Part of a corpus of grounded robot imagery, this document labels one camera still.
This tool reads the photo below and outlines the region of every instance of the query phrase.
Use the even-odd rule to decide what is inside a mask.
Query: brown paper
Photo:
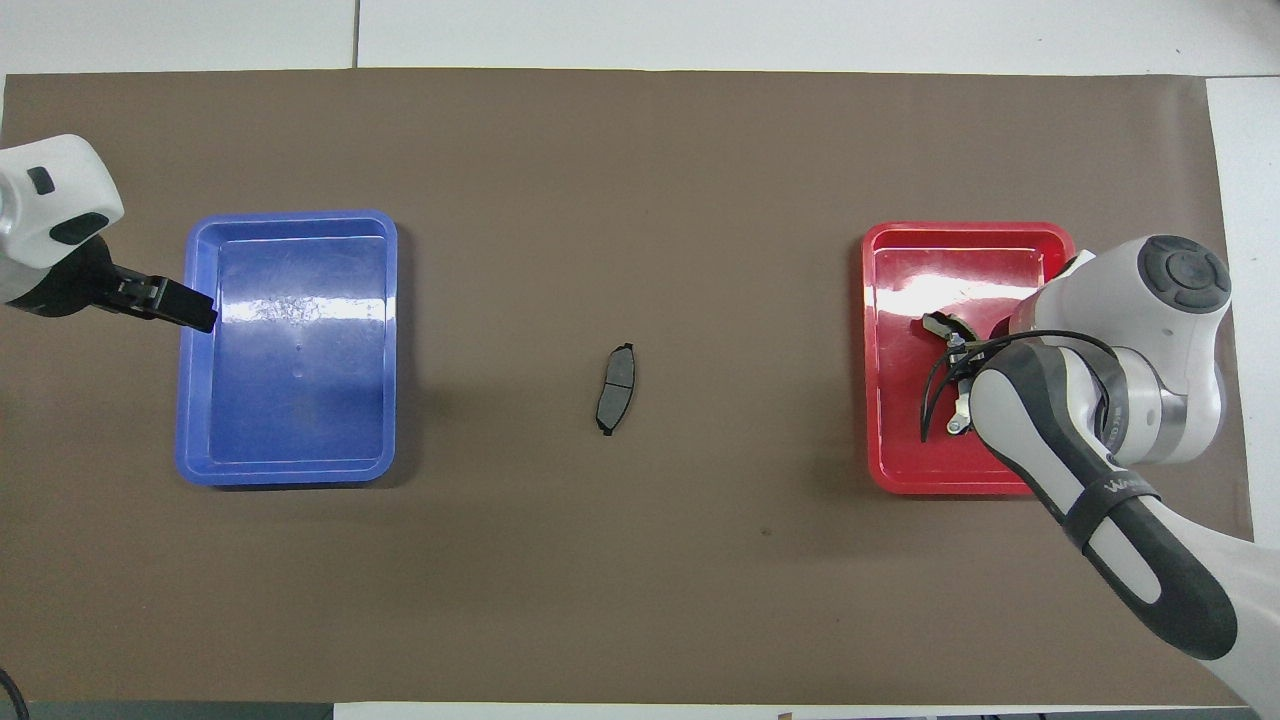
[[[15,76],[5,108],[5,146],[99,150],[131,268],[180,277],[214,213],[401,231],[372,488],[189,486],[175,328],[0,313],[0,657],[36,700],[1234,702],[1037,502],[874,486],[847,268],[895,219],[1222,251],[1199,79]],[[1144,474],[1248,536],[1238,402]]]

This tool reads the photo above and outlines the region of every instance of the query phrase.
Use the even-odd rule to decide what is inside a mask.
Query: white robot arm
[[[1280,552],[1187,520],[1125,469],[1190,460],[1217,433],[1230,287],[1212,252],[1176,236],[1078,261],[1018,307],[1007,337],[1100,342],[997,338],[975,354],[989,359],[969,413],[1139,620],[1280,719]]]
[[[210,297],[111,263],[99,233],[123,215],[110,173],[83,138],[0,150],[0,302],[45,316],[95,305],[211,332]]]

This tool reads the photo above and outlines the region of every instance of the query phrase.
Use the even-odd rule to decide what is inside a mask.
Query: black cable
[[[936,363],[933,363],[932,368],[929,368],[929,377],[924,378],[924,392],[920,393],[920,418],[922,418],[922,420],[920,420],[920,442],[924,442],[925,439],[928,439],[927,436],[929,434],[928,425],[924,423],[923,418],[924,418],[924,410],[925,410],[924,405],[929,400],[929,391],[933,389],[933,375],[938,374],[938,368],[942,366],[942,361],[946,360],[951,355],[950,350],[951,348],[947,347],[947,352],[943,352],[941,356],[938,356],[938,360]]]
[[[965,370],[969,369],[969,361],[970,360],[973,360],[978,355],[982,355],[983,352],[987,352],[987,351],[989,351],[992,348],[1002,348],[1004,346],[1011,345],[1015,341],[1028,340],[1028,338],[1033,338],[1033,337],[1065,337],[1065,338],[1070,338],[1070,340],[1079,340],[1082,342],[1088,342],[1089,345],[1094,345],[1094,346],[1100,347],[1103,352],[1106,352],[1111,357],[1115,357],[1116,360],[1119,360],[1119,357],[1116,356],[1116,351],[1112,350],[1112,347],[1110,345],[1102,342],[1101,340],[1098,340],[1098,338],[1096,338],[1093,336],[1084,334],[1084,333],[1078,333],[1075,331],[1027,331],[1027,332],[1021,332],[1021,333],[1012,333],[1012,334],[1001,336],[1001,337],[997,337],[997,338],[993,338],[993,340],[988,340],[987,342],[983,342],[983,343],[979,343],[979,345],[974,346],[973,350],[970,350],[969,352],[966,352],[964,355],[964,357],[961,357],[960,360],[957,360],[955,363],[955,365],[952,365],[951,369],[947,370],[947,374],[942,378],[942,384],[938,386],[938,389],[933,393],[933,397],[931,397],[928,400],[928,402],[923,402],[922,404],[922,406],[920,406],[920,410],[922,410],[922,414],[920,414],[920,442],[925,442],[925,439],[929,436],[929,423],[933,420],[933,411],[937,409],[938,401],[942,398],[942,392],[947,388],[948,384],[951,384],[952,380],[956,379],[956,377],[960,373],[963,373],[963,372],[965,372]],[[950,354],[951,354],[951,348],[947,348],[947,351],[942,355],[942,357],[938,359],[938,363],[934,363],[933,370],[929,374],[928,383],[932,384],[932,382],[933,382],[933,373],[937,372],[937,368],[941,364],[941,361],[945,360],[947,357],[947,355],[950,355]],[[925,395],[928,395],[928,389],[925,389]]]
[[[27,701],[22,698],[22,691],[18,689],[18,684],[13,682],[13,678],[0,667],[0,685],[4,685],[4,692],[9,694],[9,700],[13,702],[13,711],[18,714],[18,720],[31,720],[31,712],[27,711]]]

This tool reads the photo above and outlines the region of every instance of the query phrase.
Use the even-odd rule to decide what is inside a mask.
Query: strap
[[[1149,495],[1160,498],[1156,488],[1147,484],[1142,475],[1130,470],[1115,470],[1089,483],[1062,519],[1062,532],[1076,550],[1084,551],[1093,532],[1111,510],[1121,502]]]

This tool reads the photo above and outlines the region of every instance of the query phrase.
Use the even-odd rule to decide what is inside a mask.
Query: plastic tray
[[[928,443],[920,443],[920,393],[945,346],[919,319],[933,310],[955,313],[988,337],[1074,254],[1066,232],[1048,223],[886,223],[867,233],[867,455],[881,487],[904,495],[1030,492],[977,433],[947,434],[954,387],[942,395]]]
[[[376,210],[216,215],[186,283],[178,470],[201,486],[364,483],[396,454],[396,224]]]

